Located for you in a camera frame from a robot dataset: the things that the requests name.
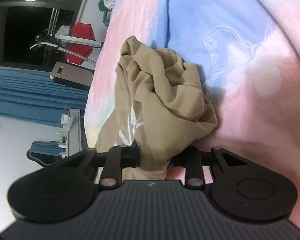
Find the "tan t-shirt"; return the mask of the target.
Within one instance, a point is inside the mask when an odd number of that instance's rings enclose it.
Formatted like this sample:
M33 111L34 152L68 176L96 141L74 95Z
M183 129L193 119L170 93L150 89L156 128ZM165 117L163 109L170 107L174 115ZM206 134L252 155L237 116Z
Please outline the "tan t-shirt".
M197 66L173 50L152 49L132 36L121 47L115 107L96 143L99 152L136 143L140 165L123 180L163 180L170 160L217 127Z

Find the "white dresser desk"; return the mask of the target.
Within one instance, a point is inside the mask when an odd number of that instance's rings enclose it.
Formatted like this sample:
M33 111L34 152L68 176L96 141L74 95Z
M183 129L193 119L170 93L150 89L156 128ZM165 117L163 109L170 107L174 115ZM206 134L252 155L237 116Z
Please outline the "white dresser desk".
M79 109L69 109L61 116L62 130L57 132L61 137L59 148L63 159L88 148L84 130L84 117Z

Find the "wavy blue mirror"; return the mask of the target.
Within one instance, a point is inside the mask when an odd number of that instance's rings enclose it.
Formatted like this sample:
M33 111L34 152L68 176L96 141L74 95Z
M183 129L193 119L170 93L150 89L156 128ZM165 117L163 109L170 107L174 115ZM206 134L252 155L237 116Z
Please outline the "wavy blue mirror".
M29 160L41 167L50 166L67 157L66 151L59 146L57 141L34 141L26 152Z

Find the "grey chair back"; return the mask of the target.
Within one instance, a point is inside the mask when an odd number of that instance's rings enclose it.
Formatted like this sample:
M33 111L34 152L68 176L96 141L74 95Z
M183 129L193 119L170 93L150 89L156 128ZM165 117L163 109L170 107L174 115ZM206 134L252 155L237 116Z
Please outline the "grey chair back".
M94 70L76 64L56 62L50 73L53 82L75 89L89 91L93 81Z

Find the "left blue curtain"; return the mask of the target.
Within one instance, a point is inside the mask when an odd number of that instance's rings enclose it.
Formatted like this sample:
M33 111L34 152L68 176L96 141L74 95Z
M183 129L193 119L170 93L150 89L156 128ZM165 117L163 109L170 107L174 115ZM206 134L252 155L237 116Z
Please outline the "left blue curtain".
M88 92L60 85L48 72L0 68L0 116L61 127L69 109L84 115Z

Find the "pastel tie-dye bed sheet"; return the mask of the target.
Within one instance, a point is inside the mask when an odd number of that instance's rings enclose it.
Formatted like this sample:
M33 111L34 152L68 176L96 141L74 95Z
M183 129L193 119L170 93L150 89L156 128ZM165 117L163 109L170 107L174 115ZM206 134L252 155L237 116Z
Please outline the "pastel tie-dye bed sheet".
M198 66L222 146L288 177L300 228L300 0L116 0L85 110L90 147L114 109L123 42L166 47Z

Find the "silver tripod stand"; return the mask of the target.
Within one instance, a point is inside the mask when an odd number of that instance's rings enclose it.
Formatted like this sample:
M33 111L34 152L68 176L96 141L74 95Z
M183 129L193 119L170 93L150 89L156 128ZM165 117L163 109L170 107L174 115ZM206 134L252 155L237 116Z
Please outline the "silver tripod stand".
M68 47L70 45L80 45L102 49L104 45L104 42L100 41L67 35L48 34L47 32L43 32L42 34L37 35L35 37L35 41L35 44L30 47L30 50L37 50L42 47L47 47L70 54L92 65L96 64L94 60L89 59L88 56L83 56L77 52L71 51L70 49L68 49Z

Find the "dark window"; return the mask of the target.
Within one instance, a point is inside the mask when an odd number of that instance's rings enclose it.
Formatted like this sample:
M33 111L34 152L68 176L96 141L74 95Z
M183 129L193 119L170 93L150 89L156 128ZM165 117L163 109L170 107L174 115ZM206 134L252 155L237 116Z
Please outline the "dark window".
M34 48L37 36L72 27L83 0L0 0L0 66L50 70L63 52Z

